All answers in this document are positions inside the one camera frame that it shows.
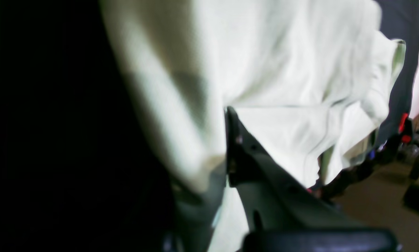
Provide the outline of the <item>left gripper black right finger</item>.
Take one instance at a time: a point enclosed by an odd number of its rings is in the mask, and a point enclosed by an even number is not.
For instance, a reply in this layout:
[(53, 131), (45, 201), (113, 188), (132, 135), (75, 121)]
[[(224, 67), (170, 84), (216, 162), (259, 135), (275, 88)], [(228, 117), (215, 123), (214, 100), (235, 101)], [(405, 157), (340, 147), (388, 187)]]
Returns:
[(227, 175), (238, 191), (251, 232), (339, 235), (370, 231), (315, 198), (279, 166), (241, 123), (233, 107), (225, 108)]

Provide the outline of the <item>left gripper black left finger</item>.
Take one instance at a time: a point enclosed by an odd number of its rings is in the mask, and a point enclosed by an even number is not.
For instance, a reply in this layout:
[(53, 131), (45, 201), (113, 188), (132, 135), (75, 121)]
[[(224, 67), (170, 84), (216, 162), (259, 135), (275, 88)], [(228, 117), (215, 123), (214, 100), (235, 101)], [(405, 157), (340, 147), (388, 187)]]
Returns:
[(227, 162), (208, 161), (193, 169), (168, 165), (175, 201), (175, 226), (182, 252), (210, 246), (226, 184)]

